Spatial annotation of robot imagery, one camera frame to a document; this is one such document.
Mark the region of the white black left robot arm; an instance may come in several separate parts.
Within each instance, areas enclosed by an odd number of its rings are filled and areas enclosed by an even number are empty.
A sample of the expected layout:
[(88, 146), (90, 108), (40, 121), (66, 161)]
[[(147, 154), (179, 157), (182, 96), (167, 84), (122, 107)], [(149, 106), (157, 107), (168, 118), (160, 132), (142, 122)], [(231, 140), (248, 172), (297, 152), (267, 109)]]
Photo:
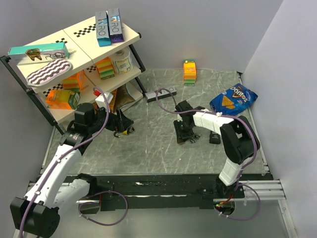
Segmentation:
[(133, 123), (120, 109), (113, 114), (107, 112), (105, 106), (95, 109), (91, 103), (79, 104), (74, 120), (62, 135), (46, 170), (23, 198), (16, 197), (10, 204), (13, 222), (20, 234), (49, 238), (73, 203), (83, 197), (95, 198), (98, 193), (97, 179), (91, 175), (79, 174), (68, 187), (60, 187), (70, 169), (103, 129), (123, 133), (131, 130)]

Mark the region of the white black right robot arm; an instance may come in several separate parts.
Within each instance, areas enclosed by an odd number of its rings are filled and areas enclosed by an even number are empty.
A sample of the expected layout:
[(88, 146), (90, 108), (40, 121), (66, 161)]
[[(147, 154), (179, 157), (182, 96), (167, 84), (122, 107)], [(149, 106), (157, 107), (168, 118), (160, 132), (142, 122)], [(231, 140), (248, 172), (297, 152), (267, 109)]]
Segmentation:
[(227, 159), (215, 180), (215, 190), (220, 197), (230, 196), (237, 187), (244, 168), (256, 157), (260, 142), (245, 116), (222, 116), (203, 108), (193, 108), (187, 101), (175, 106), (177, 120), (173, 122), (176, 140), (182, 144), (195, 139), (194, 127), (208, 129), (211, 135), (219, 136)]

